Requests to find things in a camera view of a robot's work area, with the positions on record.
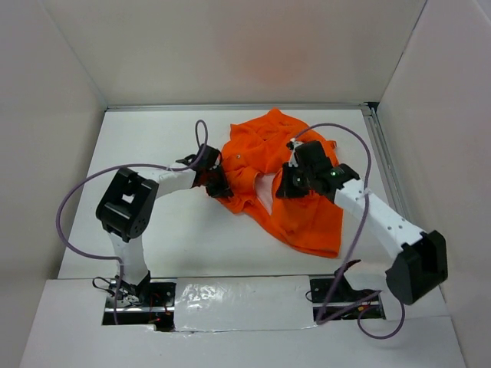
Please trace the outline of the orange jacket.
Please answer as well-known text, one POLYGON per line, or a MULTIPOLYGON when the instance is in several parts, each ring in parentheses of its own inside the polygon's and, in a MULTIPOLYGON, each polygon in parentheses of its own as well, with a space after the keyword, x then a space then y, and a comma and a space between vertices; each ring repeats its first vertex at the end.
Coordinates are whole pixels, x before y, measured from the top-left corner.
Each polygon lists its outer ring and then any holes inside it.
POLYGON ((296 135, 303 142, 319 141, 331 162, 338 163, 334 140, 278 109, 231 125, 229 141, 222 148, 222 166, 233 195, 220 203, 235 215, 247 214, 296 251, 336 258, 341 249, 342 209, 315 192, 297 199, 276 195, 282 167, 291 156, 287 143, 296 135))

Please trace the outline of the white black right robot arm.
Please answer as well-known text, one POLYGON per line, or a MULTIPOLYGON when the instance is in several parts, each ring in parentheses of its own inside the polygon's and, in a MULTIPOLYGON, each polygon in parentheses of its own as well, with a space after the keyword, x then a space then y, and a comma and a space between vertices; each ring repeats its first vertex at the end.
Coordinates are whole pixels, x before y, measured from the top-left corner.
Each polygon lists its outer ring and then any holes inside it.
POLYGON ((331 163, 317 140, 287 143, 292 152, 283 164, 275 196, 324 196, 366 226, 394 262, 386 274, 388 290, 399 302, 412 305, 448 278, 447 244, 438 231, 425 232, 371 192, 348 165, 331 163))

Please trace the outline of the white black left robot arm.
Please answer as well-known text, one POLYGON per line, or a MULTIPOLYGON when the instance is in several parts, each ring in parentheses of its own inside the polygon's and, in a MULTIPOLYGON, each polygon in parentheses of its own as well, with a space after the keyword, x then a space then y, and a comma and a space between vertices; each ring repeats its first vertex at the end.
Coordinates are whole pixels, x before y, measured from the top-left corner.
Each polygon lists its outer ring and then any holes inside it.
POLYGON ((150 270, 143 253, 143 233, 150 224, 155 201, 180 190, 203 186, 208 196, 233 196, 222 167, 222 154, 201 145, 196 155, 176 161, 169 169, 138 173, 119 169, 96 209, 96 217, 108 233, 120 264, 116 282, 133 305, 151 297, 150 270))

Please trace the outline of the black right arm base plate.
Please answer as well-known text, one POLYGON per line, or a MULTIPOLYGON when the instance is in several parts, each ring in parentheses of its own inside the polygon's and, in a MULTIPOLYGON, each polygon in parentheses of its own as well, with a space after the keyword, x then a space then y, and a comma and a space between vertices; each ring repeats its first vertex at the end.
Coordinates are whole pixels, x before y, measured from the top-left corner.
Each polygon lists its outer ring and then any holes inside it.
MULTIPOLYGON (((334 283, 334 275, 328 276, 314 276, 309 278, 310 289, 305 293, 305 298, 312 303, 313 318, 316 319, 318 312, 321 309, 321 305, 327 296, 329 289, 334 283)), ((360 300, 363 297, 367 297, 373 294, 374 290, 354 290, 350 287, 348 282, 343 278, 336 291, 334 292, 331 301, 326 307, 323 318, 340 311, 350 304, 360 300)), ((371 298, 369 301, 365 301, 361 306, 350 310, 340 317, 336 317, 335 320, 357 320, 361 312, 365 314, 362 319, 384 319, 384 309, 381 300, 378 296, 371 298)))

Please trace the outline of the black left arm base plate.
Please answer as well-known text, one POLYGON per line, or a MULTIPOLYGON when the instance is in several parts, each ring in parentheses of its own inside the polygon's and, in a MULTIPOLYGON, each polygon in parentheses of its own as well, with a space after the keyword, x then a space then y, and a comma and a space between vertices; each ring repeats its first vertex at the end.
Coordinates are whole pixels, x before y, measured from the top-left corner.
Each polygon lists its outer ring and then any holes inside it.
POLYGON ((143 301, 121 291, 117 300, 106 292, 102 324, 113 326, 114 313, 119 325, 149 325, 160 332, 174 330, 176 279, 152 279, 143 301))

